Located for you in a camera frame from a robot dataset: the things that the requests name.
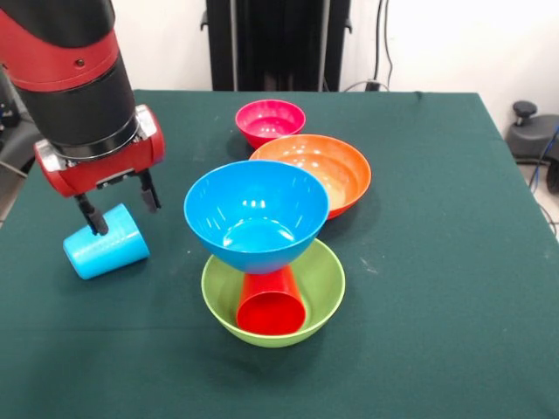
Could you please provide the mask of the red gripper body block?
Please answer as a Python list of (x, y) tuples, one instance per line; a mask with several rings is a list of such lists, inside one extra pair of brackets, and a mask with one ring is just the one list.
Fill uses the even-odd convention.
[(52, 144), (41, 140), (34, 144), (36, 162), (46, 180), (63, 197), (71, 197), (135, 175), (161, 162), (165, 143), (155, 114), (146, 105), (135, 109), (139, 123), (136, 136), (109, 155), (92, 161), (70, 161), (57, 154)]

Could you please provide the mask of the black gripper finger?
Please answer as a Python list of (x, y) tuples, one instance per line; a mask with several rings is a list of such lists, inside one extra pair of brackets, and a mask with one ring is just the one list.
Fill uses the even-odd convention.
[(85, 194), (76, 195), (74, 198), (92, 233), (94, 235), (106, 235), (108, 227), (103, 214), (89, 202)]
[(155, 186), (152, 181), (152, 176), (148, 169), (141, 171), (138, 174), (141, 182), (141, 197), (151, 213), (156, 213), (162, 206), (159, 201)]

